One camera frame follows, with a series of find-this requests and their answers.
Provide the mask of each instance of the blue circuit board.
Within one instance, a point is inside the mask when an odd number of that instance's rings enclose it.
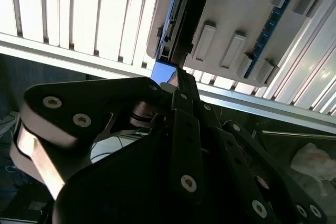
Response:
[[[250,75],[254,65],[256,64],[259,56],[261,55],[263,49],[265,48],[269,38],[271,37],[273,31],[277,27],[280,18],[282,17],[283,13],[285,12],[289,2],[291,0],[285,0],[281,8],[274,7],[271,14],[269,15],[253,49],[252,52],[249,54],[250,58],[252,59],[252,62],[250,66],[248,67],[244,78],[248,78]]]

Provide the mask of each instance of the plastic bag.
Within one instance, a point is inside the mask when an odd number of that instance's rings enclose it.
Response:
[[[336,177],[336,161],[327,152],[309,143],[296,152],[290,167],[300,173],[309,175],[319,183],[322,196],[326,196],[322,180],[331,181]]]

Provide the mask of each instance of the screw head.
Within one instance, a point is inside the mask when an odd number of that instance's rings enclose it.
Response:
[[[154,86],[154,85],[149,85],[149,87],[150,87],[152,90],[154,90],[154,91],[158,90],[157,87]]]
[[[206,109],[206,110],[211,110],[211,107],[208,105],[208,104],[206,104],[206,103],[204,103],[204,105],[203,105],[203,107]]]
[[[310,205],[309,206],[310,210],[313,212],[313,214],[318,217],[318,218],[322,218],[322,214],[321,212],[317,209],[316,206]]]
[[[236,130],[236,131],[240,131],[240,128],[237,124],[233,124],[232,127]]]
[[[62,101],[57,97],[44,97],[43,104],[45,107],[50,109],[57,109],[62,106]]]
[[[299,213],[304,216],[305,218],[308,217],[307,212],[304,210],[303,207],[301,207],[300,205],[296,205],[296,208],[299,210]]]
[[[263,204],[256,199],[252,201],[252,207],[253,210],[263,219],[267,217],[267,211],[266,208],[263,206]]]
[[[194,193],[197,189],[196,181],[193,177],[189,175],[183,175],[181,177],[181,185],[186,189],[189,193]]]
[[[76,114],[73,116],[72,120],[75,123],[75,125],[79,127],[86,128],[91,125],[91,118],[85,114],[81,114],[81,113]]]
[[[181,94],[181,96],[182,96],[182,98],[184,98],[184,99],[188,99],[188,97],[185,95],[185,94]]]

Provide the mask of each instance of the vertical slats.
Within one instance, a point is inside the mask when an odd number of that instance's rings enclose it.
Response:
[[[183,67],[183,70],[186,71],[187,73],[191,72],[191,68]]]
[[[336,92],[332,95],[332,97],[329,99],[328,102],[323,106],[321,109],[321,113],[328,114],[335,106],[336,104]]]
[[[69,48],[70,0],[59,0],[59,45]]]
[[[312,106],[317,97],[323,92],[323,89],[330,83],[336,75],[336,41],[333,46],[328,50],[324,61],[321,63],[317,73],[308,79],[308,85],[303,94],[298,98],[295,106],[308,109]]]
[[[255,94],[256,97],[263,97],[265,91],[267,90],[267,87],[259,88]]]
[[[93,55],[98,0],[74,0],[73,43],[75,51]]]
[[[201,83],[209,84],[211,81],[212,74],[210,73],[203,73],[201,78]]]
[[[155,65],[155,59],[148,56],[147,52],[145,52],[145,56],[143,57],[143,62],[146,63],[146,68],[149,70],[153,70]]]
[[[222,89],[230,89],[233,83],[234,83],[233,80],[217,76],[214,86],[222,88]]]
[[[47,11],[47,35],[49,44],[59,45],[59,13],[58,0],[46,0]]]
[[[331,110],[331,115],[332,116],[336,116],[336,104],[335,104],[335,106]]]
[[[0,0],[0,32],[17,36],[13,0]]]
[[[282,84],[286,82],[287,78],[290,76],[293,64],[295,64],[298,58],[301,58],[306,54],[307,49],[312,45],[317,35],[320,33],[321,28],[329,18],[329,15],[335,8],[335,5],[336,0],[324,0],[319,10],[314,15],[314,18],[309,21],[309,25],[302,27],[298,36],[295,37],[291,47],[287,50],[285,56],[283,57],[284,63],[281,64],[280,71],[265,92],[263,96],[264,98],[271,99],[275,96],[277,91],[281,89]]]
[[[276,101],[283,103],[291,103],[297,92],[302,88],[308,80],[309,74],[321,61],[324,54],[336,39],[336,31],[333,24],[336,21],[336,2],[333,2],[329,10],[321,21],[321,29],[315,35],[314,40],[303,51],[304,57],[295,65],[295,69],[290,78],[284,83],[282,90],[276,97]]]
[[[118,60],[127,0],[101,0],[97,49],[99,57]]]
[[[19,0],[19,4],[23,37],[43,42],[41,0]]]
[[[332,96],[336,93],[336,76],[330,81],[330,83],[325,87],[321,92],[321,95],[318,97],[318,101],[314,102],[313,110],[317,112],[322,112],[323,107],[328,103]]]
[[[142,66],[144,56],[146,56],[146,45],[151,29],[155,2],[156,0],[145,0],[133,58],[133,65],[137,67]]]
[[[200,81],[203,75],[202,71],[194,70],[193,76],[195,77],[196,81]]]
[[[235,88],[235,91],[244,94],[251,94],[254,88],[254,86],[239,82]]]
[[[144,0],[128,0],[120,48],[120,56],[123,58],[123,63],[126,64],[132,64],[133,61],[143,2]]]

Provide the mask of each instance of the floor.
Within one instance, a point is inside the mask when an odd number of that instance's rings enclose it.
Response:
[[[56,68],[41,63],[23,60],[11,56],[0,55],[0,119],[10,111],[18,111],[20,104],[23,101],[24,91],[32,85],[40,83],[64,82],[64,81],[79,81],[86,80],[87,76],[83,73],[78,73],[66,69]],[[228,108],[213,106],[221,123],[228,120],[237,121],[244,128],[252,133],[253,129],[258,126],[263,129],[271,129],[275,131],[292,131],[301,133],[324,134],[313,129],[292,125],[277,120],[271,120],[262,116],[255,116],[245,112],[235,111]],[[0,142],[8,142],[11,139],[10,133],[0,138]],[[308,193],[312,197],[319,198],[319,191],[316,190],[317,184],[313,179],[306,175],[301,175],[290,169],[289,164],[294,153],[302,146],[307,144],[309,140],[292,139],[292,138],[269,138],[266,146],[270,152],[283,167],[298,181],[302,186],[305,185]],[[328,153],[336,158],[336,148],[333,142],[319,141],[320,148],[328,151]],[[0,147],[0,212],[4,206],[13,197],[13,193],[5,193],[4,191],[16,190],[13,184],[20,184],[22,180],[16,173],[8,173],[4,167],[10,165],[10,160],[7,160],[8,150]],[[331,202],[336,199],[335,190],[330,188],[329,192],[332,197],[328,200],[319,200],[320,204],[327,206],[328,213],[336,216],[336,209],[331,205]]]

